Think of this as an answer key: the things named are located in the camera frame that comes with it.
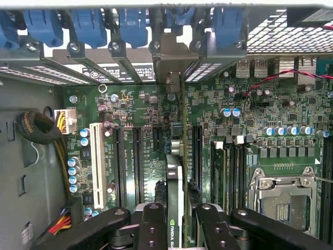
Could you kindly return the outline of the silver CPU socket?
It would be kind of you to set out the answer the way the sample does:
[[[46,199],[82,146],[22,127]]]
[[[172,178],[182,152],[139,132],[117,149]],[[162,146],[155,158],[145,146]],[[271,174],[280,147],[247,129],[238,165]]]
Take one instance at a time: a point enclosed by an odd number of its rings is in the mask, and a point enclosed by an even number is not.
[[[247,207],[310,236],[316,236],[317,182],[306,166],[301,174],[266,175],[256,168],[249,183]]]

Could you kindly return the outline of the white power connector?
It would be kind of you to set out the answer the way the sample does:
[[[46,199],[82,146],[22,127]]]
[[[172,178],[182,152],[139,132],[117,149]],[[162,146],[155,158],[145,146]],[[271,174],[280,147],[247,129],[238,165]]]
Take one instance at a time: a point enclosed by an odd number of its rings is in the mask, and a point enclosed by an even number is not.
[[[60,130],[61,134],[76,134],[77,123],[75,109],[55,109],[55,126]]]

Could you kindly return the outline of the long black expansion slot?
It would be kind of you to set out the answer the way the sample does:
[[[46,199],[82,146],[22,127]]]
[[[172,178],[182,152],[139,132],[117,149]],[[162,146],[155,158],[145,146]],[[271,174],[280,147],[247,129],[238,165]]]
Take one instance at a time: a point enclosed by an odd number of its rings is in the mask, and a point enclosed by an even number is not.
[[[144,202],[144,150],[142,128],[134,127],[132,129],[132,135],[135,174],[135,202],[136,205],[138,205]]]
[[[196,186],[201,190],[202,187],[202,126],[192,126],[192,176]]]
[[[123,131],[120,127],[114,128],[113,130],[113,159],[116,181],[116,205],[126,207]]]

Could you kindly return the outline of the silver rear port block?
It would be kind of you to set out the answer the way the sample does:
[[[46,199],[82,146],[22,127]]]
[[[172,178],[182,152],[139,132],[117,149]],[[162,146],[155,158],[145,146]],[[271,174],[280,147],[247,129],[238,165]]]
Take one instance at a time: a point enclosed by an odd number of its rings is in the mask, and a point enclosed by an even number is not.
[[[314,57],[280,57],[278,60],[278,72],[280,80],[289,80],[297,85],[314,85],[315,78],[304,75],[305,73],[316,74],[316,61]]]

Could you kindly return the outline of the grey metal PC case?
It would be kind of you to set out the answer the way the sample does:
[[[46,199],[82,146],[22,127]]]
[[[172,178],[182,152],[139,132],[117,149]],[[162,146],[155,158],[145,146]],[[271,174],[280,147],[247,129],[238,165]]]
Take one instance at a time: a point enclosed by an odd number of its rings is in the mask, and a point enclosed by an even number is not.
[[[194,7],[191,24],[167,28],[167,8]],[[242,8],[239,41],[218,49],[212,31],[215,7]],[[101,9],[107,45],[91,48],[78,40],[70,10]],[[145,8],[148,44],[132,48],[121,39],[119,10]],[[48,47],[32,38],[25,10],[55,10],[61,21],[63,45]],[[163,34],[176,35],[188,46],[192,59],[185,76],[205,63],[235,64],[224,72],[236,77],[239,60],[265,59],[268,75],[280,74],[280,57],[331,60],[333,71],[333,0],[0,0],[0,10],[18,28],[19,49],[0,48],[0,250],[31,250],[86,222],[81,198],[68,186],[68,135],[55,126],[55,109],[65,109],[65,92],[72,87],[101,85],[163,85],[157,80],[154,59]],[[91,78],[96,84],[75,84],[23,68],[42,58],[52,59]]]

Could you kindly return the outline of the green motherboard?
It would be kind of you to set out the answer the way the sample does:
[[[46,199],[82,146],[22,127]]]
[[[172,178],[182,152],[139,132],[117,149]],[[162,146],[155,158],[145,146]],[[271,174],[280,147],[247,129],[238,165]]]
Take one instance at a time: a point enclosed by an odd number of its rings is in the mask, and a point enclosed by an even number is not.
[[[314,85],[297,85],[289,80],[262,82],[259,78],[236,78],[232,72],[203,83],[186,83],[184,107],[187,118],[187,183],[192,176],[192,126],[202,126],[202,196],[211,201],[211,184],[227,184],[227,144],[244,144],[247,148],[247,188],[256,168],[266,175],[290,176],[301,174],[306,166],[313,168],[314,176],[322,178],[324,138],[333,135],[333,71],[331,60],[319,62],[321,77]],[[133,162],[134,127],[141,127],[144,150],[144,202],[155,201],[155,187],[166,183],[167,154],[170,152],[169,122],[175,118],[175,95],[168,95],[163,85],[101,85],[71,87],[65,92],[65,109],[75,109],[77,133],[68,135],[68,159],[79,160],[79,184],[84,218],[91,219],[109,208],[116,207],[116,181],[113,159],[113,130],[123,131],[126,209],[134,211],[135,174]],[[222,108],[239,108],[236,118],[223,117]],[[104,209],[94,208],[91,147],[80,144],[80,130],[91,123],[103,124],[106,199]],[[163,129],[162,151],[153,151],[152,128]],[[319,238],[322,183],[317,181],[317,223]],[[186,192],[186,241],[183,246],[197,243],[196,223],[192,221],[189,195]]]

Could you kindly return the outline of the silver USB port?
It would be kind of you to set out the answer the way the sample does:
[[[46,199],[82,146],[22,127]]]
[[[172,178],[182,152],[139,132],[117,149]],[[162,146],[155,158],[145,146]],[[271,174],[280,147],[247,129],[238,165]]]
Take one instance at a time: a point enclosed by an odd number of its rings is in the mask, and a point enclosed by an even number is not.
[[[236,77],[249,78],[250,77],[250,61],[247,59],[239,60],[236,64]]]
[[[268,63],[265,59],[254,60],[254,77],[266,78],[268,75]]]

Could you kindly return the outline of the white PCI expansion slot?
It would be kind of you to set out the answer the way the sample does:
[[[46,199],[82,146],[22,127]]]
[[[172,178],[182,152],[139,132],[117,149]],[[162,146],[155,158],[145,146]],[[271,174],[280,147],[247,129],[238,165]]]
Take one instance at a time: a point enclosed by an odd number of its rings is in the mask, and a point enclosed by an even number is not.
[[[107,203],[106,197],[106,166],[103,124],[100,122],[91,123],[90,147],[92,162],[92,182],[94,208],[104,209]]]

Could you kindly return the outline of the short black expansion slot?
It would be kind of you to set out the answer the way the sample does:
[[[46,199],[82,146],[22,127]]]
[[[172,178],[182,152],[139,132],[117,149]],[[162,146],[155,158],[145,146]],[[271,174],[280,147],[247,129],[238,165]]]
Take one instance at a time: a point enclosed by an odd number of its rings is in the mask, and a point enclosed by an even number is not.
[[[153,151],[160,152],[162,151],[162,139],[163,139],[163,129],[161,126],[154,126],[152,128],[153,136]]]

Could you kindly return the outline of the black RAM slot bank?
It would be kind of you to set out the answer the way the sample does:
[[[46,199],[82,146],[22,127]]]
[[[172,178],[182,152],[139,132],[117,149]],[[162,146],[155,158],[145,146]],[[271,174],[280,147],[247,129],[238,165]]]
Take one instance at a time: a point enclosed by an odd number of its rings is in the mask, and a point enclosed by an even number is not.
[[[324,138],[322,177],[333,181],[333,135]],[[319,238],[333,246],[333,183],[322,181]]]

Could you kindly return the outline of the black RAM slot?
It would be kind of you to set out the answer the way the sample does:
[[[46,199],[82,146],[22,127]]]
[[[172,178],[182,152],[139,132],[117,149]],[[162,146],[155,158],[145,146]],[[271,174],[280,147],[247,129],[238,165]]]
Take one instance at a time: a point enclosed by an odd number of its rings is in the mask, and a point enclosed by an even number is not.
[[[244,144],[227,144],[227,208],[244,207],[247,188],[247,148]]]

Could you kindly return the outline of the blue card retention clip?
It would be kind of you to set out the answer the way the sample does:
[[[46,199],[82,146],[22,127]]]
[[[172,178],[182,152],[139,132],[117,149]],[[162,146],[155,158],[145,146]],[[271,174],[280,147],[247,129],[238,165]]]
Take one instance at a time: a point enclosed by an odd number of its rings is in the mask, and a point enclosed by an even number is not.
[[[70,10],[78,40],[93,49],[107,45],[107,32],[101,9]]]
[[[187,26],[191,24],[192,17],[195,13],[194,7],[189,8],[167,8],[166,9],[166,27]]]
[[[0,10],[0,48],[19,49],[20,39],[18,28],[10,16],[4,10]]]
[[[239,41],[242,28],[243,9],[238,7],[215,7],[213,11],[212,31],[218,49],[223,49]]]
[[[124,8],[119,10],[121,39],[132,48],[148,44],[145,8]]]
[[[55,10],[25,10],[23,17],[28,33],[32,38],[48,47],[63,45],[62,25]]]

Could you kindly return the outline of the perforated metal slot cover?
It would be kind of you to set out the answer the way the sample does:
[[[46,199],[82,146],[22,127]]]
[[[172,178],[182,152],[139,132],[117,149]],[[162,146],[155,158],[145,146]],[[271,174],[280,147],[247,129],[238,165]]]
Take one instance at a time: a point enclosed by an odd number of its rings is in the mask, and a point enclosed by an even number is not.
[[[187,83],[198,83],[200,81],[206,80],[215,74],[233,66],[235,62],[229,64],[220,64],[220,63],[205,63],[198,67],[193,72],[185,76],[185,82]]]
[[[28,62],[26,65],[23,66],[28,70],[32,70],[34,72],[39,72],[45,75],[49,75],[52,77],[56,77],[62,80],[69,81],[75,84],[96,84],[91,78],[88,76],[79,73],[67,66],[60,64],[49,58],[42,58],[40,60],[34,60]]]

